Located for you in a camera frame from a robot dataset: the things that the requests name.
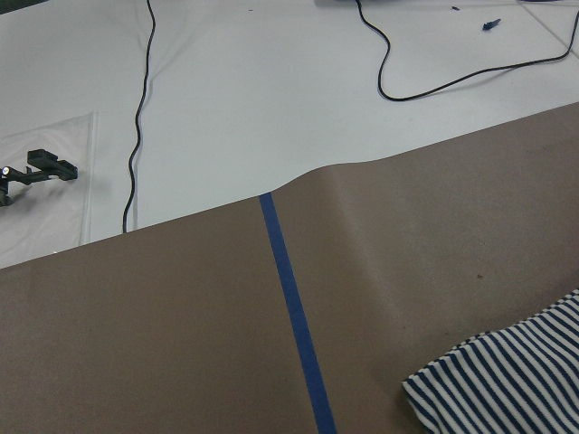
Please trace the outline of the blue white striped polo shirt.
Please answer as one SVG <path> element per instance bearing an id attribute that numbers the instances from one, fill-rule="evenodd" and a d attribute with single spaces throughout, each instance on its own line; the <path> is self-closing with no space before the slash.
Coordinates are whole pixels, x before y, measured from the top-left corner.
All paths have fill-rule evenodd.
<path id="1" fill-rule="evenodd" d="M 475 335 L 403 381 L 428 433 L 578 431 L 578 293 Z"/>

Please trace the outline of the brown table cover mat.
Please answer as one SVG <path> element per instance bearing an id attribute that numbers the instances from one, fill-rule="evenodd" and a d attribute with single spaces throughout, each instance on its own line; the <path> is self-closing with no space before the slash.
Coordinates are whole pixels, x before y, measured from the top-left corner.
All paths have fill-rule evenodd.
<path id="1" fill-rule="evenodd" d="M 419 433 L 402 383 L 578 286 L 578 107 L 4 269 L 4 433 Z"/>

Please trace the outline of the clear plastic sheet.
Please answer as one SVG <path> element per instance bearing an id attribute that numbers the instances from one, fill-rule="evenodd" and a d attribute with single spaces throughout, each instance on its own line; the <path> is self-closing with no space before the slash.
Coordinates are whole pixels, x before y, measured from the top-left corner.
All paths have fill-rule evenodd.
<path id="1" fill-rule="evenodd" d="M 87 238 L 93 143 L 98 117 L 84 116 L 1 138 L 1 166 L 23 172 L 27 153 L 44 149 L 78 169 L 78 178 L 56 176 L 9 184 L 11 204 L 1 208 L 1 267 L 78 247 Z"/>

